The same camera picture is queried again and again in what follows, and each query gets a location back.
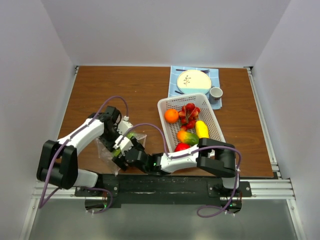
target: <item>blue placemat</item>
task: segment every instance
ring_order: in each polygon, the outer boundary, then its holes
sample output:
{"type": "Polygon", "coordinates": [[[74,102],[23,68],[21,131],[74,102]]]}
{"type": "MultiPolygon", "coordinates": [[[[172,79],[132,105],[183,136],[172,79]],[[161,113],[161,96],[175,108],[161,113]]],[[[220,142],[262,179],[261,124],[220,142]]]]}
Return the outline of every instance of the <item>blue placemat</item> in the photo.
{"type": "MultiPolygon", "coordinates": [[[[181,92],[177,86],[177,79],[178,79],[178,76],[182,73],[182,71],[176,71],[176,69],[185,69],[185,70],[190,70],[190,69],[208,70],[208,69],[210,69],[210,72],[208,72],[207,75],[211,79],[212,85],[220,88],[219,69],[191,67],[191,66],[171,66],[168,97],[174,97],[174,96],[181,95],[179,93],[176,93],[175,91],[181,92]]],[[[220,109],[222,107],[222,99],[220,99],[220,101],[217,102],[216,104],[211,104],[211,107],[214,110],[220,109]]]]}

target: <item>gray mug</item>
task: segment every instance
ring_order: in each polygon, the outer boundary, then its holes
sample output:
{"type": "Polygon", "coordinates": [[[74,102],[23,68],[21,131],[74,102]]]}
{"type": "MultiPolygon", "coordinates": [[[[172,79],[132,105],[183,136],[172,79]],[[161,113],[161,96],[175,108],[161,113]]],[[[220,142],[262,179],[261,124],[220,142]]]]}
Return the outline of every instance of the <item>gray mug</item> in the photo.
{"type": "Polygon", "coordinates": [[[224,92],[221,90],[220,87],[214,86],[213,88],[211,88],[209,91],[210,104],[216,104],[220,100],[223,94],[224,92]]]}

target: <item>plastic basket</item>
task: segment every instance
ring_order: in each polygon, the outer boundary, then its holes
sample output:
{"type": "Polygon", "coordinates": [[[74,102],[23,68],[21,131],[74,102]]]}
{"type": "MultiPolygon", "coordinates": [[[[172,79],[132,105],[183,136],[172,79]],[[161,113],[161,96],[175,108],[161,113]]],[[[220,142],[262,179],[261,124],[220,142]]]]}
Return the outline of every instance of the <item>plastic basket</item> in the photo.
{"type": "MultiPolygon", "coordinates": [[[[216,119],[214,111],[211,108],[207,96],[203,93],[184,94],[181,96],[164,98],[158,102],[158,111],[169,151],[173,152],[179,143],[177,133],[180,131],[181,123],[180,121],[176,123],[166,122],[164,119],[165,112],[168,109],[176,109],[177,111],[180,111],[182,106],[188,103],[194,103],[201,109],[201,112],[199,113],[199,119],[204,121],[208,126],[210,138],[225,142],[224,135],[222,134],[219,123],[216,119]]],[[[195,129],[189,129],[188,131],[194,134],[196,133],[195,129]]]]}

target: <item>white wall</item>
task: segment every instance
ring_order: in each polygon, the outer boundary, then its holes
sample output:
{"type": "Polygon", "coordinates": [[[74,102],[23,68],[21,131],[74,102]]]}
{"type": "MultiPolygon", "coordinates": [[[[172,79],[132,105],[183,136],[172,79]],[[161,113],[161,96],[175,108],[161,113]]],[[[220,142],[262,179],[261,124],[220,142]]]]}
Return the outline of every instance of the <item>white wall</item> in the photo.
{"type": "Polygon", "coordinates": [[[290,177],[310,240],[319,239],[320,1],[291,0],[254,65],[280,170],[290,177]]]}
{"type": "Polygon", "coordinates": [[[252,66],[290,0],[42,0],[78,65],[252,66]]]}
{"type": "Polygon", "coordinates": [[[18,239],[72,64],[40,0],[0,1],[0,239],[18,239]]]}

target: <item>plate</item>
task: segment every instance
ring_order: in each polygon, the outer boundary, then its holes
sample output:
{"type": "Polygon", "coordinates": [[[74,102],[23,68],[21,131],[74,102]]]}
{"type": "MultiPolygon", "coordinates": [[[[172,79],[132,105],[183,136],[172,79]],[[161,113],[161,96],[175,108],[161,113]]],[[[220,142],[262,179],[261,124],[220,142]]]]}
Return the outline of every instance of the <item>plate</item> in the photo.
{"type": "Polygon", "coordinates": [[[184,94],[206,94],[211,89],[211,79],[202,71],[187,70],[182,72],[177,80],[176,85],[184,94]]]}

